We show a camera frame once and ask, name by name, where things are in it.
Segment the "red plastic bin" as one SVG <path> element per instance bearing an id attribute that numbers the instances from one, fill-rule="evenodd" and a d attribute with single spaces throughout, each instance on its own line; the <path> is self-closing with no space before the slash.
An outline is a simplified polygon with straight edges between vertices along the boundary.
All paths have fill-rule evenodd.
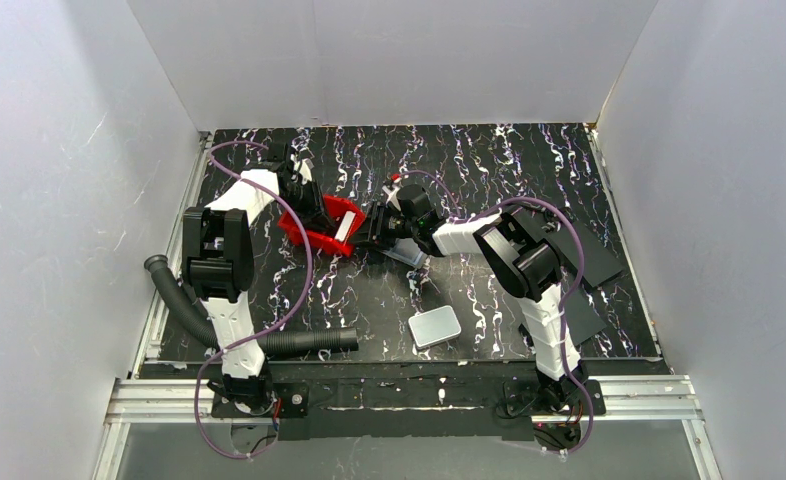
<path id="1" fill-rule="evenodd" d="M 351 200 L 323 195 L 322 207 L 309 215 L 299 216 L 313 249 L 328 255 L 352 255 L 355 245 L 351 237 L 366 220 Z"/>

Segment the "stack of credit cards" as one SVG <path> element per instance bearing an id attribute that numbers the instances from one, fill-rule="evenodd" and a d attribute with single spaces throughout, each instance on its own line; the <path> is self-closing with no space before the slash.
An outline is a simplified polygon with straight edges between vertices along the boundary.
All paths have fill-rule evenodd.
<path id="1" fill-rule="evenodd" d="M 353 211 L 346 211 L 344 213 L 338 225 L 338 229 L 334 235 L 334 239 L 337 242 L 340 243 L 346 242 L 355 219 L 356 219 L 356 214 Z"/>

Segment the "grey leather card holder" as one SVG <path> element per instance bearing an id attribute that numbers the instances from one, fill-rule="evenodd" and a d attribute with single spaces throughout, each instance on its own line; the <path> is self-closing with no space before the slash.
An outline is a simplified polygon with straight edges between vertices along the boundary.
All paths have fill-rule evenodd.
<path id="1" fill-rule="evenodd" d="M 397 239 L 391 247 L 385 247 L 382 253 L 416 269 L 421 268 L 428 258 L 411 238 Z"/>

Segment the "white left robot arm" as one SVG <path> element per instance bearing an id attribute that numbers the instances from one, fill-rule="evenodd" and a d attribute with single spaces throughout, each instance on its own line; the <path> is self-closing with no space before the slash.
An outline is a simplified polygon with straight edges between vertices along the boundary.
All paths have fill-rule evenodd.
<path id="1" fill-rule="evenodd" d="M 248 302 L 255 274 L 253 222 L 275 202 L 298 226 L 305 247 L 312 235 L 337 230 L 311 169 L 291 145 L 271 144 L 263 165 L 233 173 L 221 196 L 184 214 L 182 277 L 214 323 L 226 377 L 256 379 L 266 362 Z"/>

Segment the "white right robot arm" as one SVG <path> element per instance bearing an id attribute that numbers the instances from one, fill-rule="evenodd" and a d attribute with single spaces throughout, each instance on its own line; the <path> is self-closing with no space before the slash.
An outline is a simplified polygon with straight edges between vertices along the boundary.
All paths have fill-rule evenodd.
<path id="1" fill-rule="evenodd" d="M 442 216 L 419 185 L 391 187 L 374 202 L 349 243 L 392 252 L 410 241 L 425 255 L 481 255 L 502 289 L 515 297 L 535 348 L 539 373 L 552 381 L 580 379 L 574 371 L 580 355 L 571 341 L 561 289 L 562 249 L 537 221 L 547 211 L 570 235 L 577 255 L 570 291 L 579 288 L 585 269 L 580 237 L 567 216 L 554 205 L 532 197 L 512 197 L 472 218 Z"/>

